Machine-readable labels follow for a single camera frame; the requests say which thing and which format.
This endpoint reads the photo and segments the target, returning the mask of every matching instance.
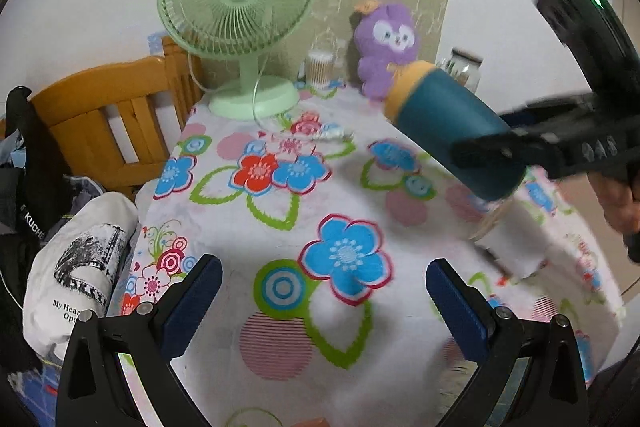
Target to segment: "glass jar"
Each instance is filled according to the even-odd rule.
[[[482,58],[476,57],[468,52],[453,48],[451,57],[447,60],[441,60],[437,66],[447,71],[460,84],[466,87],[472,93],[478,90],[480,83],[480,66]]]

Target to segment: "table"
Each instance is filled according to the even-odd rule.
[[[209,422],[433,425],[438,380],[460,358],[425,290],[437,257],[493,306],[535,320],[565,313],[590,381],[624,308],[593,236],[543,172],[530,170],[514,198],[548,237],[547,261],[516,280],[466,241],[487,205],[379,105],[339,81],[300,87],[300,105],[265,128],[194,107],[133,256],[122,313],[161,298],[203,253],[222,261],[222,288],[172,362]],[[308,141],[335,125],[353,139]]]

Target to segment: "fan stand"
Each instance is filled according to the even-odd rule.
[[[288,111],[298,103],[298,90],[290,80],[279,76],[262,76],[255,97],[258,78],[258,57],[247,55],[239,60],[240,78],[226,82],[211,95],[209,110],[224,118],[253,120]]]

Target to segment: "blue gripper pad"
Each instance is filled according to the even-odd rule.
[[[489,356],[489,337],[493,333],[493,328],[490,327],[492,331],[487,328],[487,320],[492,321],[491,306],[477,289],[468,287],[444,259],[436,259],[429,264],[425,280],[431,299],[465,359],[484,362]],[[478,293],[481,301],[475,298],[474,292]],[[479,317],[474,308],[480,308],[479,312],[484,317]]]
[[[214,255],[208,255],[208,257],[210,258],[209,262],[197,274],[187,292],[164,321],[160,353],[167,362],[184,355],[222,285],[222,263]],[[192,270],[195,270],[202,262],[202,259],[198,261]]]

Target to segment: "fan base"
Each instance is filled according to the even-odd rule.
[[[279,76],[263,76],[255,97],[256,118],[283,113],[298,103],[298,90],[290,80]],[[242,92],[240,80],[232,80],[211,95],[209,110],[224,118],[253,120],[254,90]]]

